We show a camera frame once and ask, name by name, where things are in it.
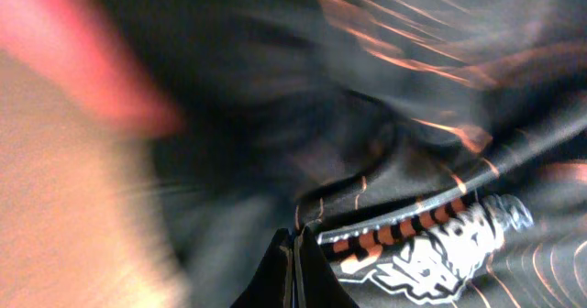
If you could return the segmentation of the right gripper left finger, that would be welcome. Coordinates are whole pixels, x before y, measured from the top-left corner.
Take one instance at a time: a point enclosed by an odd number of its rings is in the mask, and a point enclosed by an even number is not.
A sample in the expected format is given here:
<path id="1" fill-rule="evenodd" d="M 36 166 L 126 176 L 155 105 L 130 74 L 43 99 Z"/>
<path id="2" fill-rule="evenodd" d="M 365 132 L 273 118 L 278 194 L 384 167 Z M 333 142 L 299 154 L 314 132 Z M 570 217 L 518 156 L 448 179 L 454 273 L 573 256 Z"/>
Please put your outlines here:
<path id="1" fill-rule="evenodd" d="M 291 308 L 293 259 L 290 233 L 278 229 L 251 282 L 231 308 Z"/>

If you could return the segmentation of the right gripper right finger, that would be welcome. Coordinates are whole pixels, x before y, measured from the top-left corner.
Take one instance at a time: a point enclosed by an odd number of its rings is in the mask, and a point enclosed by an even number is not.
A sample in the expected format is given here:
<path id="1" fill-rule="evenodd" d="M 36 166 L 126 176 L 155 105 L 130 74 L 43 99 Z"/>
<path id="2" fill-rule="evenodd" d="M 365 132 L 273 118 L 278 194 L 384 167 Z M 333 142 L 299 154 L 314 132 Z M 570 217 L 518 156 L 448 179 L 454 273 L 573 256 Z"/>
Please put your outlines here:
<path id="1" fill-rule="evenodd" d="M 338 282 L 310 228 L 296 237 L 293 253 L 297 307 L 359 307 Z"/>

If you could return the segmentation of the black orange patterned jersey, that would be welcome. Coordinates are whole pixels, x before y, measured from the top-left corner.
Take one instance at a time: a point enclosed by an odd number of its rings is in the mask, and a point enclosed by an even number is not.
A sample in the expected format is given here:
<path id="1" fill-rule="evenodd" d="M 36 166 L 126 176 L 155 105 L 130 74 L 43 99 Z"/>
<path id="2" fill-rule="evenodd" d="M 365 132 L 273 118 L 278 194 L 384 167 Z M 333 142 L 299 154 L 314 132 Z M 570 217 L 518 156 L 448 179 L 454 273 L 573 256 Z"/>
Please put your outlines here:
<path id="1" fill-rule="evenodd" d="M 586 304 L 586 0 L 100 0 L 189 307 L 308 227 L 359 307 Z"/>

